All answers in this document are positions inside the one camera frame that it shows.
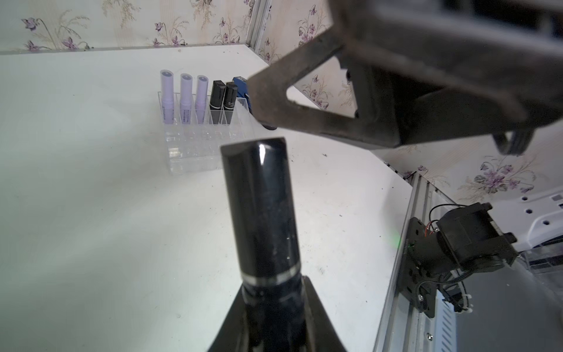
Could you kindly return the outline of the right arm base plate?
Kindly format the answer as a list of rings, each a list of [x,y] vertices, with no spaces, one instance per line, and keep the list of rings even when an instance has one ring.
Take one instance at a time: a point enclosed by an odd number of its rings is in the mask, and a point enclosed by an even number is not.
[[[496,227],[489,214],[492,208],[478,202],[451,209],[428,223],[409,219],[397,289],[428,318],[435,317],[438,295],[455,312],[468,310],[464,280],[514,264],[517,239]]]

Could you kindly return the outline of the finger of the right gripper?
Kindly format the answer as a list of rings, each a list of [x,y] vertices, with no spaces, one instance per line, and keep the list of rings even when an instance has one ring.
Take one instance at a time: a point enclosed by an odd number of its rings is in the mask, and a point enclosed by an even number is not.
[[[320,107],[310,98],[300,104],[289,89],[333,57],[349,64],[358,117]],[[253,114],[265,125],[323,136],[361,148],[396,145],[394,95],[388,73],[355,60],[333,29],[328,29],[247,82]]]

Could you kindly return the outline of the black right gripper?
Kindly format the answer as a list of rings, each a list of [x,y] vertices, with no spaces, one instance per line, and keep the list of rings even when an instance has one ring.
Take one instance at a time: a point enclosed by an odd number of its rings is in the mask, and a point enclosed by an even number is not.
[[[330,135],[394,148],[562,119],[561,1],[331,1],[341,54],[378,69],[378,108]]]

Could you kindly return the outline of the black lipstick silver band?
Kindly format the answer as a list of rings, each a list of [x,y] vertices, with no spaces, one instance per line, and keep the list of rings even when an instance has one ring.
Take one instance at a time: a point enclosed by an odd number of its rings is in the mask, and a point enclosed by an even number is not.
[[[224,121],[227,125],[231,124],[235,103],[238,97],[238,86],[234,82],[227,82],[227,89],[223,101]]]
[[[209,107],[211,114],[211,123],[218,125],[221,122],[221,109],[227,86],[221,80],[213,81],[211,96],[209,99]]]

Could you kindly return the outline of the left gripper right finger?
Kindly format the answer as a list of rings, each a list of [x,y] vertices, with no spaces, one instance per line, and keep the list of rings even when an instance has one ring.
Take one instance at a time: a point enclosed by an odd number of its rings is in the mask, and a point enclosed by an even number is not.
[[[309,277],[302,277],[306,351],[345,351]]]

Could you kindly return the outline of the purple lipstick tube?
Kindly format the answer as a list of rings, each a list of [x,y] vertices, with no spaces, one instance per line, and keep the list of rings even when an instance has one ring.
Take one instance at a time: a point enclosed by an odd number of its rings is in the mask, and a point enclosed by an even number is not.
[[[187,73],[180,75],[180,121],[183,125],[191,123],[193,104],[193,77]]]
[[[174,123],[174,74],[170,70],[161,71],[161,111],[164,124]]]
[[[208,83],[209,79],[207,76],[199,75],[197,76],[197,87],[196,87],[196,99],[195,99],[195,113],[196,121],[198,124],[203,124],[205,121],[205,111],[208,96]]]

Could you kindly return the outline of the black lipstick gold band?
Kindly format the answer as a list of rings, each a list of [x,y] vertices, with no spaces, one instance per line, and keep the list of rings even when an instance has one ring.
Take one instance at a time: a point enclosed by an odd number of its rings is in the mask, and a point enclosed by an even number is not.
[[[283,138],[221,147],[250,351],[305,341],[301,258]]]

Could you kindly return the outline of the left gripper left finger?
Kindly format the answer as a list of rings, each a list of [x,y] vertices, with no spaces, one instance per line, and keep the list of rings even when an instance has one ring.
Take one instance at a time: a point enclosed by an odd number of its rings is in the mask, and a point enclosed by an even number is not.
[[[246,304],[243,300],[243,286],[240,286],[208,351],[246,351]]]

